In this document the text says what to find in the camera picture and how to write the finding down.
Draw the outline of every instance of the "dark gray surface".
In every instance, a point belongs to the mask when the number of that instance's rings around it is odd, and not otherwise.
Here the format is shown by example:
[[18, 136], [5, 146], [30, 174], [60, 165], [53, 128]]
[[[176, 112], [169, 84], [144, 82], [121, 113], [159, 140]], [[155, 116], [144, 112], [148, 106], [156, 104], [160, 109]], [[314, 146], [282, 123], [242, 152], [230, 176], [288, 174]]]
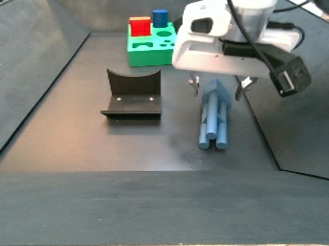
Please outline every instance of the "dark gray surface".
[[[108, 120], [107, 68], [121, 74], [160, 69], [160, 120]], [[201, 85], [214, 77], [201, 75]], [[220, 76], [234, 93], [231, 76]], [[129, 68], [125, 37], [92, 35], [8, 149], [0, 171], [276, 170], [246, 101], [228, 111], [228, 147], [197, 149], [200, 95], [187, 71], [171, 65]]]
[[329, 23], [302, 10], [275, 14], [272, 19], [294, 22], [306, 31], [306, 40], [292, 53], [303, 58], [312, 83], [282, 99], [272, 83], [258, 81], [247, 100], [279, 167], [329, 178]]
[[74, 55], [88, 30], [53, 0], [0, 6], [0, 149]]
[[156, 9], [168, 10], [168, 20], [176, 20], [185, 4], [195, 0], [58, 0], [92, 33], [125, 32], [128, 18], [149, 16]]
[[329, 183], [282, 172], [0, 174], [1, 245], [327, 244]]

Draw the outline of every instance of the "gray floor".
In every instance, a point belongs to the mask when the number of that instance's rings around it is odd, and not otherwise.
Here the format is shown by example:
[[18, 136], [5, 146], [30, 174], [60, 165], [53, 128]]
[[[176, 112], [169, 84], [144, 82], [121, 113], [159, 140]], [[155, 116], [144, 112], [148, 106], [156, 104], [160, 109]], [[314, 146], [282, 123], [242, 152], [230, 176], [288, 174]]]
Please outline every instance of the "gray floor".
[[[111, 121], [107, 68], [121, 74], [161, 70], [160, 120]], [[206, 83], [214, 75], [201, 75]], [[276, 170], [244, 100], [228, 111], [228, 148], [197, 149], [200, 95], [171, 65], [129, 68], [125, 36], [92, 35], [0, 160], [0, 171]], [[220, 76], [234, 94], [236, 82]]]
[[0, 245], [329, 244], [329, 183], [274, 171], [0, 174]]

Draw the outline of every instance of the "blue block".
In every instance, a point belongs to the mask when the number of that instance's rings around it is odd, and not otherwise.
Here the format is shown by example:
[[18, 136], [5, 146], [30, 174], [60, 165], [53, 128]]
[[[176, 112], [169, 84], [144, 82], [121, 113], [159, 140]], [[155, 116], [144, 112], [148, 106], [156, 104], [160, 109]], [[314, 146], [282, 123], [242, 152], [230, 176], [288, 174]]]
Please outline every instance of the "blue block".
[[201, 124], [199, 134], [199, 148], [210, 147], [210, 140], [215, 139], [215, 147], [227, 147], [227, 110], [231, 108], [230, 92], [218, 79], [212, 79], [203, 88], [201, 96]]
[[168, 23], [168, 11], [167, 10], [153, 10], [152, 11], [152, 27], [164, 28]]

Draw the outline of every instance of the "gray wall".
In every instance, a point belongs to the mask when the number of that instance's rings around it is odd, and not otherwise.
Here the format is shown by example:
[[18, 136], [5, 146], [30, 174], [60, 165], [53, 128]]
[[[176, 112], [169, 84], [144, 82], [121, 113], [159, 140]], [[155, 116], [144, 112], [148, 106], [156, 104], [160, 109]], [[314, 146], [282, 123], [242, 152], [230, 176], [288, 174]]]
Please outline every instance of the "gray wall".
[[84, 26], [94, 33], [125, 32], [128, 17], [151, 16], [151, 11], [165, 9], [168, 20], [181, 15], [185, 4], [195, 0], [58, 0]]
[[86, 36], [54, 0], [0, 5], [0, 150]]

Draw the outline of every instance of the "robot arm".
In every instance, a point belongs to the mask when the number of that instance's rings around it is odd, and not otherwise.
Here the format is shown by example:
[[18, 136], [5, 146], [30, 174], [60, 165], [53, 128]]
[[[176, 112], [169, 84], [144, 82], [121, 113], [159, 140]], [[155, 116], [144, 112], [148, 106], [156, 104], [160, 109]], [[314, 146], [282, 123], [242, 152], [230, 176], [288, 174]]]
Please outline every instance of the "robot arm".
[[300, 58], [288, 53], [298, 43], [299, 34], [266, 29], [276, 1], [234, 0], [240, 23], [267, 63], [247, 43], [227, 1], [203, 0], [188, 4], [183, 11], [173, 67], [270, 78], [280, 96], [300, 91], [310, 84], [311, 77]]

